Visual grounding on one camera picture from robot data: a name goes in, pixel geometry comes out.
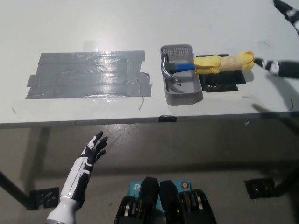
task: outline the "robotic hand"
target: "robotic hand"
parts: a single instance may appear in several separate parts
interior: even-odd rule
[[[76,211],[85,200],[85,190],[90,179],[93,165],[106,153],[102,150],[106,146],[107,137],[99,132],[84,148],[76,159],[60,194],[58,206],[49,214],[46,224],[75,224]]]

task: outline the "gray tray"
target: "gray tray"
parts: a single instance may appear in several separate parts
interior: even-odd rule
[[[193,63],[193,48],[189,44],[164,45],[161,54],[167,53],[169,62]],[[166,81],[163,77],[166,102],[171,106],[191,105],[203,99],[199,76],[194,71],[173,74],[179,78],[181,86]]]

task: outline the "gray floor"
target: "gray floor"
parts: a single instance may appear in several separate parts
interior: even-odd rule
[[[78,224],[113,223],[128,183],[147,175],[189,179],[204,190],[220,224],[299,224],[299,186],[281,198],[250,200],[243,183],[279,181],[298,163],[299,138],[277,120],[6,129],[0,170],[26,192],[62,187],[99,130],[109,137],[107,153],[94,168]],[[41,224],[49,212],[26,211],[0,189],[0,223]]]

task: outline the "duct tape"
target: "duct tape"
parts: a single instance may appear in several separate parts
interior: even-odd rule
[[[43,53],[26,99],[150,97],[144,51]]]

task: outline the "white table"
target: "white table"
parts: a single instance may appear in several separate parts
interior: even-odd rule
[[[286,0],[299,8],[296,0]],[[299,81],[270,77],[254,66],[238,92],[206,93],[194,105],[166,103],[160,48],[188,43],[195,55],[252,50],[265,59],[299,60],[299,37],[272,0],[8,1],[0,8],[0,126],[54,126],[177,121],[299,112]],[[142,98],[25,99],[41,53],[144,50],[142,71],[152,96]],[[293,102],[292,113],[288,111]]]

